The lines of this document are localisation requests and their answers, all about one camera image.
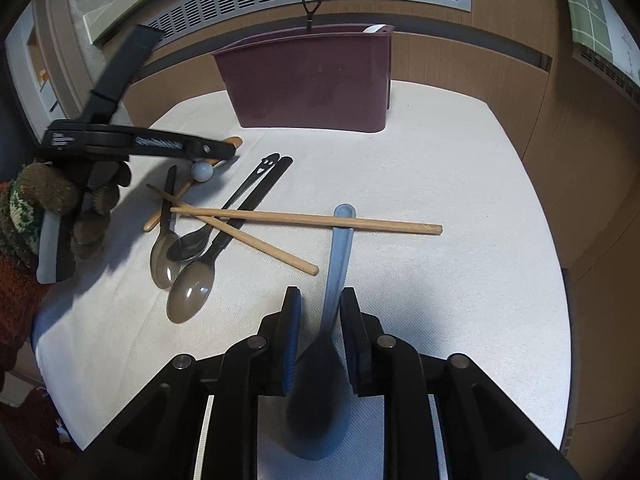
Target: white table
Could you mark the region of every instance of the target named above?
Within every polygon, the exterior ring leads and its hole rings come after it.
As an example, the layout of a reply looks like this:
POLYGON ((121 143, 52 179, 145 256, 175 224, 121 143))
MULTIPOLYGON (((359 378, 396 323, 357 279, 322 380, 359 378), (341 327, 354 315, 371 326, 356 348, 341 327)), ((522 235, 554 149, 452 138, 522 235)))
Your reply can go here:
MULTIPOLYGON (((570 382, 569 320, 556 251, 532 185, 483 102, 393 82, 386 129, 377 134, 243 129, 226 92, 183 102, 157 128, 244 139, 239 160, 194 188, 190 203, 221 205, 263 156, 293 165, 262 210, 441 223, 440 237, 356 232, 346 279, 363 312, 424 354, 468 354, 559 447, 570 382)), ((74 440, 87 446, 166 362, 220 354, 282 305, 287 285, 304 303, 300 350, 319 325, 331 231, 246 224, 244 230, 318 264, 311 277, 233 241, 219 257, 206 306, 182 325, 165 313, 148 258, 157 231, 141 226, 172 162, 132 158, 132 186, 113 213, 106 248, 46 298, 36 357, 74 440)), ((188 164, 182 163, 183 170, 188 164)), ((178 234, 198 226, 179 219, 178 234)), ((352 400, 347 438, 307 462, 278 444, 271 399, 260 404, 260 478, 372 479, 382 475, 382 398, 352 400)))

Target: wooden chopstick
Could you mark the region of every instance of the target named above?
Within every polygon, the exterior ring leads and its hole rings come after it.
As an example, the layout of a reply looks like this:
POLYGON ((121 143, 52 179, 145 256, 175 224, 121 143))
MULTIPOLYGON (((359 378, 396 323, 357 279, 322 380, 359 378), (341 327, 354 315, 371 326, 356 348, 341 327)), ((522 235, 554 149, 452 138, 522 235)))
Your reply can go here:
POLYGON ((442 226, 438 224, 420 224, 415 222, 397 222, 393 220, 374 220, 368 218, 337 218, 335 216, 303 215, 296 213, 273 213, 267 211, 240 211, 232 209, 209 209, 191 206, 172 207, 173 213, 200 217, 243 218, 253 222, 271 222, 275 224, 295 224, 325 227, 351 227, 367 231, 386 231, 419 235, 440 235, 442 226))
MULTIPOLYGON (((240 137, 227 137, 222 142, 226 142, 227 144, 234 145, 236 147, 236 150, 240 146, 242 146, 242 139, 240 137)), ((218 158, 207 158, 205 160, 208 160, 212 166, 215 166, 216 164, 221 162, 221 160, 218 158)), ((196 183, 195 179, 193 177, 190 177, 187 180, 187 182, 185 182, 180 186, 180 188, 178 188, 178 191, 175 192, 174 196, 177 198, 181 198, 188 190, 191 189, 191 186, 193 186, 193 184, 195 183, 196 183)), ((158 225, 158 223, 160 222, 160 213, 161 211, 158 209, 155 213, 153 213, 149 217, 149 220, 147 220, 146 223, 142 226, 142 230, 145 233, 148 233, 158 225)))
MULTIPOLYGON (((158 189, 156 186, 152 186, 151 184, 147 184, 146 186, 149 189, 156 192, 162 198, 170 200, 171 202, 173 202, 176 205, 179 205, 180 207, 188 206, 188 204, 184 203, 182 200, 177 199, 173 195, 165 193, 161 189, 158 189)), ((268 244, 267 242, 260 240, 260 238, 251 236, 250 234, 247 234, 241 231, 240 229, 231 227, 229 224, 226 224, 225 222, 220 221, 217 218, 213 218, 210 216, 198 216, 198 215, 196 215, 196 217, 202 220, 203 222, 206 222, 207 224, 215 227, 216 229, 232 236, 236 240, 239 240, 242 243, 245 243, 253 247, 254 249, 258 249, 259 251, 262 251, 263 253, 268 254, 269 256, 273 256, 274 258, 280 260, 281 262, 287 265, 290 265, 292 267, 295 267, 296 269, 302 270, 307 274, 311 274, 312 276, 315 276, 319 272, 318 267, 315 266, 314 264, 309 263, 308 261, 303 260, 302 258, 294 256, 293 254, 287 253, 287 251, 283 251, 282 249, 274 247, 271 244, 268 244)))

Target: white ball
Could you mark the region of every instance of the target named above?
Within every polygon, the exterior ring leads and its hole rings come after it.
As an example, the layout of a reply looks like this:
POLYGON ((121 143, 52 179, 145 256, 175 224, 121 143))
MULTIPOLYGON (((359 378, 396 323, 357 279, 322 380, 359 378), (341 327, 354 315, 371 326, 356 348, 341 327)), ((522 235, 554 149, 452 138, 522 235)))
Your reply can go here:
POLYGON ((198 182, 206 182, 213 176, 213 166, 206 160, 198 160, 191 167, 191 176, 198 182))

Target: gloved hand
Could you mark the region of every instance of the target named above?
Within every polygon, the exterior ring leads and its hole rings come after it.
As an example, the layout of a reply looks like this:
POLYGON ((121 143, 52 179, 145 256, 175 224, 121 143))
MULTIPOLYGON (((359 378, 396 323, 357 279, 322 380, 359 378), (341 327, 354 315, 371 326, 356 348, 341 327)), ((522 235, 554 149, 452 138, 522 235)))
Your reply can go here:
MULTIPOLYGON (((0 192, 0 253, 16 269, 34 274, 44 211, 63 216, 74 209, 83 193, 72 184, 74 166, 64 173, 50 164, 30 164, 0 192)), ((111 179, 92 190, 91 208, 82 211, 73 229, 71 250, 85 260, 102 246, 111 210, 120 199, 118 186, 128 186, 131 172, 117 163, 111 179)))

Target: plastic container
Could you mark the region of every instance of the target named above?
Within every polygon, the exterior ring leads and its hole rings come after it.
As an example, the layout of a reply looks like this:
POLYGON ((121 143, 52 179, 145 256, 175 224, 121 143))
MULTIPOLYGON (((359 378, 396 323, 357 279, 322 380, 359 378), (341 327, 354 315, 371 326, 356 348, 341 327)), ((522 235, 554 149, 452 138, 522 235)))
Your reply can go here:
POLYGON ((240 125, 379 132, 391 83, 383 25, 318 25, 244 38, 213 53, 240 125))

